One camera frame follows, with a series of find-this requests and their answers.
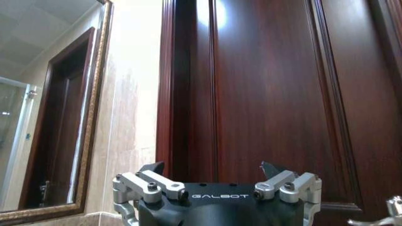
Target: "robotic arm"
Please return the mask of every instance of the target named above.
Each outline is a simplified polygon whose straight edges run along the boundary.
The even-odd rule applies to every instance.
[[[298,176],[266,162],[262,168],[267,181],[235,185],[175,182],[161,175],[162,162],[146,165],[115,177],[115,210],[126,226],[313,225],[321,207],[318,176]]]

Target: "gold mirror frame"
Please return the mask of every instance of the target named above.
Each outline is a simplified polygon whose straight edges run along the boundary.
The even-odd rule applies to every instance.
[[[94,59],[95,59],[95,68],[91,69],[94,76],[94,82],[91,89],[91,96],[88,102],[88,111],[87,111],[87,125],[84,133],[84,147],[83,155],[80,161],[80,173],[78,180],[76,188],[76,198],[75,203],[38,208],[27,210],[15,210],[8,212],[0,212],[0,226],[3,225],[15,225],[23,224],[44,219],[59,218],[79,214],[84,212],[86,206],[86,197],[87,197],[87,187],[88,187],[88,177],[90,177],[90,164],[91,164],[91,154],[94,146],[94,136],[95,136],[95,125],[96,125],[96,116],[98,116],[98,106],[99,106],[99,97],[100,97],[100,84],[104,73],[106,65],[106,55],[107,55],[107,45],[108,45],[108,35],[111,28],[111,15],[112,15],[112,2],[110,0],[98,0],[103,5],[103,15],[100,18],[100,28],[96,34]]]

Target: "reflected door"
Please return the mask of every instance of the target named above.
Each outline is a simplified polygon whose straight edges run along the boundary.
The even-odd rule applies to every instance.
[[[20,209],[75,201],[94,32],[91,28],[50,62]]]

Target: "logo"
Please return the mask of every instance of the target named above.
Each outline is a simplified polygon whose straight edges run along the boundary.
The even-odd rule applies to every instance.
[[[191,197],[194,199],[241,199],[246,198],[247,194],[221,194],[221,195],[209,195],[209,194],[194,194]]]

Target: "glass shower door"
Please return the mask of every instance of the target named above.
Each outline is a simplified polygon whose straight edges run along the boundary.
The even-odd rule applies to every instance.
[[[8,167],[20,138],[24,99],[30,86],[8,79],[0,80],[0,197],[8,187]]]

